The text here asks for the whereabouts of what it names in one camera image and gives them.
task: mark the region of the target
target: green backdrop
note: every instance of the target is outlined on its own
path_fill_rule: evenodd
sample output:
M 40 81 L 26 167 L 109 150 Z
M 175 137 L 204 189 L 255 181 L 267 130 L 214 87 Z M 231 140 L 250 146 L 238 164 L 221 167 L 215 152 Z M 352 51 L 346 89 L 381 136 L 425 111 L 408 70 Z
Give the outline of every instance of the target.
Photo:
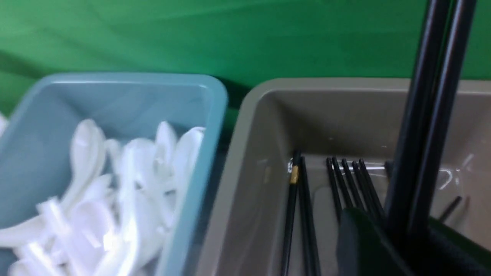
M 424 0 L 2 0 L 0 110 L 57 72 L 209 74 L 247 91 L 278 77 L 409 77 Z M 491 77 L 479 1 L 463 77 Z

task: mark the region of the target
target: gray plastic bin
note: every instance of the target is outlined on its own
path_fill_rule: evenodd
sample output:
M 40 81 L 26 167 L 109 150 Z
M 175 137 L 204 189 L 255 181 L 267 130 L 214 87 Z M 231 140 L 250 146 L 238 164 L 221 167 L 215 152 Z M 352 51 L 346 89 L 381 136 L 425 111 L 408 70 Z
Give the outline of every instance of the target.
M 181 219 L 157 275 L 183 270 L 227 106 L 224 86 L 204 75 L 95 73 L 46 77 L 27 93 L 0 139 L 0 227 L 37 215 L 35 205 L 62 195 L 71 179 L 69 146 L 79 121 L 92 118 L 108 138 L 153 138 L 169 121 L 182 134 L 206 127 Z M 0 250 L 0 275 L 15 260 Z
M 322 275 L 336 275 L 326 157 L 364 158 L 384 201 L 383 163 L 395 152 L 408 86 L 402 79 L 282 79 L 254 88 L 240 110 L 197 275 L 279 275 L 295 148 L 305 153 Z M 462 81 L 459 90 L 432 215 L 462 195 L 448 225 L 491 248 L 491 82 Z M 296 211 L 290 275 L 303 275 Z

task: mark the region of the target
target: spoon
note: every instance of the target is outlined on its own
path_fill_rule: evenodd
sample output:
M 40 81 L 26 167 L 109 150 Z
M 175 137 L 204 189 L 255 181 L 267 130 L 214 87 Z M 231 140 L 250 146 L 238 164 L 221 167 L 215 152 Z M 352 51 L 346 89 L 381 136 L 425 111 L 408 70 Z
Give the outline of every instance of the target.
M 80 189 L 88 181 L 87 175 L 93 175 L 94 172 L 102 170 L 96 166 L 102 167 L 104 164 L 98 163 L 101 159 L 97 141 L 100 139 L 100 133 L 95 130 L 97 126 L 91 119 L 81 121 L 74 132 L 72 144 L 70 147 L 70 162 L 72 167 L 72 182 L 67 188 L 64 195 L 63 206 L 70 207 L 80 193 Z M 16 226 L 0 229 L 0 247 L 15 248 L 25 244 L 26 241 L 38 239 L 43 244 L 47 238 L 44 231 L 44 223 L 39 217 L 34 217 Z
M 154 171 L 153 164 L 157 147 L 151 140 L 137 138 L 132 141 L 132 149 L 135 180 L 141 186 L 141 190 L 138 192 L 145 194 L 146 198 L 157 206 L 157 211 L 153 211 L 153 213 L 159 213 L 159 218 L 162 218 L 168 228 L 168 225 L 172 223 L 172 214 L 167 211 L 169 206 L 164 201 L 163 187 L 165 187 L 165 182 L 170 179 L 170 176 L 167 176 L 166 179 L 159 178 Z
M 30 242 L 14 250 L 20 261 L 13 264 L 10 268 L 12 276 L 65 276 L 63 270 L 53 264 L 48 255 L 44 252 L 41 245 L 37 242 Z
M 112 172 L 119 175 L 119 166 L 121 163 L 121 144 L 115 139 L 108 139 L 104 142 L 104 146 L 111 160 Z
M 173 180 L 176 190 L 176 205 L 185 195 L 198 159 L 199 148 L 204 137 L 203 127 L 194 127 L 184 133 L 177 142 L 172 156 Z
M 136 191 L 136 221 L 140 234 L 140 253 L 137 268 L 151 261 L 161 251 L 166 230 L 156 205 L 141 191 Z
M 84 258 L 83 252 L 77 248 L 76 236 L 73 227 L 63 215 L 61 204 L 57 199 L 51 198 L 37 206 L 39 214 L 47 228 L 55 235 L 63 247 L 68 262 L 76 276 L 90 276 L 89 260 Z
M 174 128 L 166 121 L 161 122 L 155 136 L 155 144 L 157 145 L 155 155 L 156 171 L 160 177 L 166 177 L 171 173 L 170 162 L 176 143 L 177 134 Z
M 104 196 L 82 201 L 73 210 L 70 226 L 74 232 L 74 246 L 82 253 L 90 271 L 94 271 L 106 251 L 112 249 L 116 235 L 116 221 Z M 56 239 L 50 256 L 57 264 L 67 262 L 68 256 Z
M 60 204 L 63 210 L 70 210 L 74 207 L 86 184 L 104 166 L 101 161 L 103 159 L 101 155 L 105 155 L 101 132 L 91 119 L 80 122 L 75 130 L 70 148 L 73 177 L 61 199 Z
M 124 148 L 121 158 L 120 185 L 117 203 L 119 206 L 120 232 L 99 263 L 93 276 L 129 276 L 136 269 L 140 250 L 138 226 L 136 222 L 136 170 L 134 150 L 137 141 L 130 141 Z
M 111 174 L 103 174 L 96 179 L 94 179 L 87 187 L 87 189 L 83 193 L 83 197 L 80 200 L 79 204 L 84 203 L 86 201 L 91 200 L 99 200 L 108 196 L 108 192 L 110 192 L 110 186 L 112 181 Z
M 0 137 L 8 126 L 8 119 L 0 113 Z

